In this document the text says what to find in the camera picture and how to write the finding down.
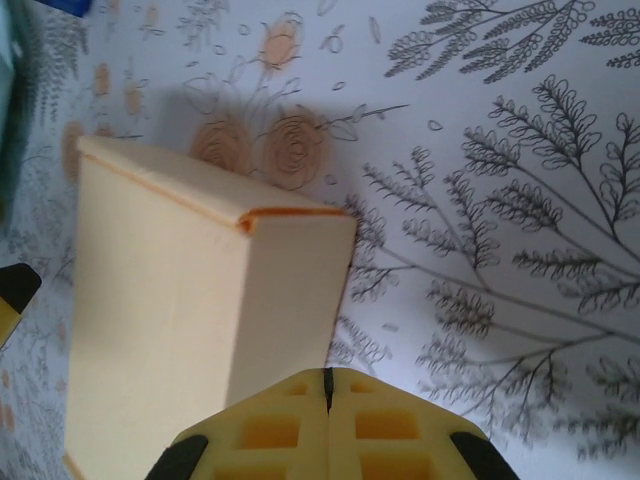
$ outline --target flower illustration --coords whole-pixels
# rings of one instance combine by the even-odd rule
[[[189,155],[240,175],[253,170],[251,141],[242,125],[219,121],[204,125],[191,145]]]
[[[62,168],[67,179],[75,183],[80,174],[80,152],[77,148],[78,138],[84,135],[84,128],[80,122],[69,122],[62,132],[60,146]]]
[[[13,409],[11,408],[11,405],[4,406],[3,419],[4,419],[4,426],[7,427],[7,430],[13,433],[16,429],[16,419],[15,419],[15,416],[13,415]]]
[[[111,79],[109,74],[109,66],[106,63],[101,63],[96,67],[93,79],[93,93],[96,96],[107,95],[109,93],[110,86]]]
[[[277,121],[266,139],[267,178],[285,190],[306,185],[324,160],[324,140],[309,117],[295,115]]]
[[[302,26],[302,17],[293,12],[282,15],[271,27],[265,24],[267,36],[260,54],[267,70],[282,70],[296,58],[302,42]]]
[[[108,123],[101,123],[100,125],[98,125],[98,128],[96,128],[96,131],[93,134],[98,137],[113,138],[116,136],[115,132],[111,128],[111,125],[109,125]]]

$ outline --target patterned paper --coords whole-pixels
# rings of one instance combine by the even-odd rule
[[[343,206],[359,230],[332,365],[470,418],[523,479],[637,477],[637,2],[35,13],[37,122],[1,251],[44,285],[0,353],[0,478],[66,478],[82,134]]]

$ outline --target blue object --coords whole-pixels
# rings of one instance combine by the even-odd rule
[[[76,17],[84,17],[91,7],[91,0],[37,0],[63,12],[70,13]]]
[[[7,3],[0,4],[0,145],[4,137],[4,125],[11,100],[11,87],[15,77],[13,68],[13,27]]]
[[[2,0],[0,7],[0,233],[6,233],[35,111],[38,35],[25,0]]]

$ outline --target cardboard box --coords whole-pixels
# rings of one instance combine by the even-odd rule
[[[356,222],[168,150],[79,149],[66,460],[140,480],[184,428],[323,366]]]

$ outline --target branch drawing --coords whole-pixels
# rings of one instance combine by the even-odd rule
[[[200,51],[211,44],[212,30],[220,30],[222,13],[229,13],[228,0],[185,0],[187,14],[176,28],[185,37],[184,46]]]
[[[79,53],[89,53],[87,30],[79,18],[52,10],[47,13],[44,26],[34,28],[32,33],[38,35],[39,47],[34,51],[33,64],[39,68],[36,88],[43,125],[47,110],[49,120],[56,121],[65,81],[70,76],[78,78]]]
[[[535,108],[499,97],[489,114],[497,123],[495,130],[464,131],[464,169],[438,178],[424,147],[412,151],[408,164],[393,162],[391,174],[364,165],[363,175],[371,186],[405,216],[402,232],[436,256],[465,258],[473,281],[400,253],[390,240],[395,235],[387,238],[390,224],[380,211],[349,196],[345,208],[359,226],[350,294],[354,301],[376,301],[403,281],[405,271],[426,276],[431,287],[425,299],[435,306],[435,319],[445,336],[436,334],[417,359],[429,377],[420,386],[423,393],[459,405],[460,413],[473,416],[492,438],[503,441],[517,438],[532,445],[554,430],[577,433],[582,421],[591,443],[579,447],[579,456],[611,456],[637,443],[640,415],[612,404],[579,420],[565,419],[560,407],[573,393],[568,378],[575,360],[570,352],[613,339],[640,347],[640,337],[607,325],[603,317],[606,312],[636,309],[640,303],[640,256],[629,233],[618,228],[637,220],[640,127],[621,113],[616,119],[618,138],[605,144],[595,128],[598,119],[566,80],[549,76],[532,92]],[[574,191],[556,186],[549,172],[557,170],[573,178]],[[480,176],[493,177],[497,188],[480,196],[472,187]],[[453,212],[436,201],[440,182]],[[584,198],[578,201],[578,195]],[[457,223],[450,219],[454,212]],[[585,244],[585,233],[578,235],[572,226],[575,219],[583,222],[588,235],[602,239],[601,247]],[[556,242],[549,251],[515,253],[510,268],[514,274],[526,271],[537,281],[552,282],[557,299],[575,313],[531,300],[526,291],[508,293],[490,280],[495,277],[487,276],[485,269],[504,256],[493,235],[507,223],[524,234],[545,235]],[[580,329],[562,336],[544,334],[535,324],[514,324],[514,308]],[[590,316],[596,312],[601,318]],[[485,361],[467,355],[467,342],[498,334],[517,340],[515,354]],[[587,369],[595,386],[625,405],[638,403],[640,396],[640,361],[635,356],[626,361],[627,367],[607,359],[599,368]]]
[[[426,67],[416,80],[431,77],[462,55],[461,73],[494,68],[484,83],[494,83],[524,68],[544,65],[587,20],[595,3],[581,0],[542,0],[500,10],[499,0],[437,0],[420,21],[428,29],[396,40],[388,52],[394,62],[386,77]],[[482,37],[485,43],[471,48]]]
[[[591,26],[601,29],[582,37],[580,41],[594,46],[636,46],[640,43],[640,9],[629,8],[617,13],[608,13],[591,20]],[[631,68],[640,66],[640,49],[614,57],[607,67]]]
[[[631,445],[640,445],[640,359],[630,357],[626,365],[609,357],[600,358],[598,366],[587,366],[587,375],[604,389],[609,402],[604,410],[558,419],[556,431],[581,434],[587,441],[578,446],[578,458],[614,458],[627,452]]]

